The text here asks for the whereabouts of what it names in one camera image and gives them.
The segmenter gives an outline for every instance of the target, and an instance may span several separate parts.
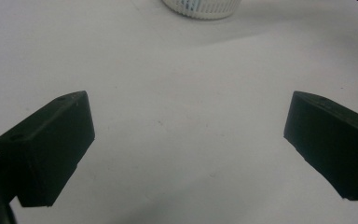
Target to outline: tabletop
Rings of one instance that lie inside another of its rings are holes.
[[[160,0],[0,0],[0,134],[87,91],[96,138],[19,223],[358,223],[283,138],[293,91],[358,112],[358,2],[243,0],[223,20]]]

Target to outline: white container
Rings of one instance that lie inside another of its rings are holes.
[[[162,0],[172,10],[196,19],[225,18],[237,9],[241,0]]]

